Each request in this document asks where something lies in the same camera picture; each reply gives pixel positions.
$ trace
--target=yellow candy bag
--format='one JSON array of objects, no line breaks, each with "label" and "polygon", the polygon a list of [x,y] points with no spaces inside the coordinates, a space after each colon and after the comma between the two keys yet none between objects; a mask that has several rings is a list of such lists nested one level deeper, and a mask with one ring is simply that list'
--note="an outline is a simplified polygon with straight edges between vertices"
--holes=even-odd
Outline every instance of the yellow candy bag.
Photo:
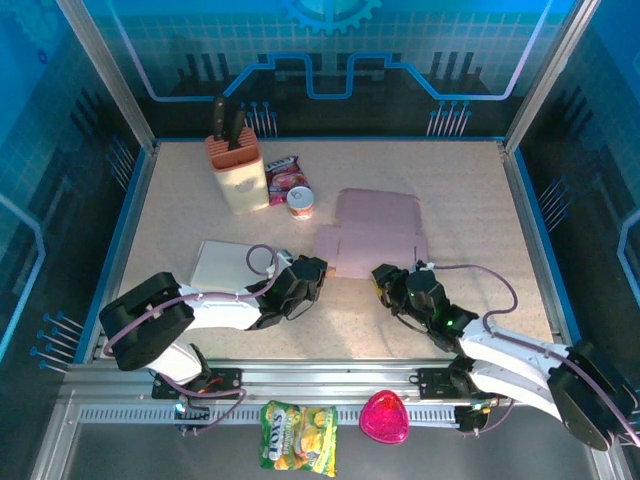
[{"label": "yellow candy bag", "polygon": [[298,407],[271,401],[261,412],[260,466],[336,476],[335,407]]}]

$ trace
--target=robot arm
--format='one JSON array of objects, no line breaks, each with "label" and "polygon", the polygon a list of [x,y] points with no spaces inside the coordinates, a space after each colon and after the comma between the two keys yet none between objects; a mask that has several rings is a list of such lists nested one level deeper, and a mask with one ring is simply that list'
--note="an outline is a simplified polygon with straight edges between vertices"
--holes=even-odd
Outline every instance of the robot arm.
[{"label": "robot arm", "polygon": [[326,262],[301,255],[285,264],[281,272],[273,272],[277,278],[262,295],[247,299],[249,293],[262,290],[267,280],[236,292],[242,300],[198,295],[202,292],[180,285],[166,272],[149,278],[102,309],[100,321],[108,338],[168,300],[184,296],[195,299],[164,309],[115,343],[113,355],[118,367],[124,371],[150,368],[192,391],[206,387],[211,376],[205,358],[195,345],[187,345],[178,337],[201,328],[261,330],[289,317],[302,302],[315,302],[324,283]]},{"label": "robot arm", "polygon": [[409,315],[438,347],[458,354],[452,378],[467,390],[503,395],[547,412],[598,450],[609,449],[615,436],[624,433],[592,386],[567,366],[579,365],[628,419],[638,406],[636,394],[593,345],[568,347],[496,326],[489,329],[475,313],[451,304],[422,262],[411,272],[381,265],[372,273],[380,301],[392,315]]}]

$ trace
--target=knife block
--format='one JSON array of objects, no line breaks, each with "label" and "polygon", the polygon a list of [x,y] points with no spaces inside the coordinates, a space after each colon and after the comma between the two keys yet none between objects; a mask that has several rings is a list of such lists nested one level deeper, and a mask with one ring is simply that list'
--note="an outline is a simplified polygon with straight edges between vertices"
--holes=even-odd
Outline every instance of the knife block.
[{"label": "knife block", "polygon": [[269,206],[264,159],[253,129],[245,127],[240,148],[229,150],[229,142],[208,137],[205,146],[211,168],[231,212],[235,215]]}]

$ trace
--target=candy bag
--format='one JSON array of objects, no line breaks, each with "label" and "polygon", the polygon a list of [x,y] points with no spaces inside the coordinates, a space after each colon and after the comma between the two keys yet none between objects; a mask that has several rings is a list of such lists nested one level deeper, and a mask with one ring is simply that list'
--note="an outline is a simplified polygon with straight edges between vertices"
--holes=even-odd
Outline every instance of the candy bag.
[{"label": "candy bag", "polygon": [[299,407],[271,401],[261,411],[260,466],[336,476],[335,407]]},{"label": "candy bag", "polygon": [[287,193],[294,187],[309,187],[307,177],[298,165],[298,157],[292,156],[276,160],[264,167],[269,188],[269,205],[279,205],[287,201]]}]

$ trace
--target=pink snack bag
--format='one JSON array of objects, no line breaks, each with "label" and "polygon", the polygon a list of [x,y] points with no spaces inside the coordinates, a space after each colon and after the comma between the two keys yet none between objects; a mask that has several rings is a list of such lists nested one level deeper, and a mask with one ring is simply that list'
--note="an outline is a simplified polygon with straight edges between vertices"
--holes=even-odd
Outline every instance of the pink snack bag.
[{"label": "pink snack bag", "polygon": [[309,182],[298,165],[298,157],[276,160],[264,167],[269,187],[269,205],[286,203],[287,193],[294,187],[307,187]]}]

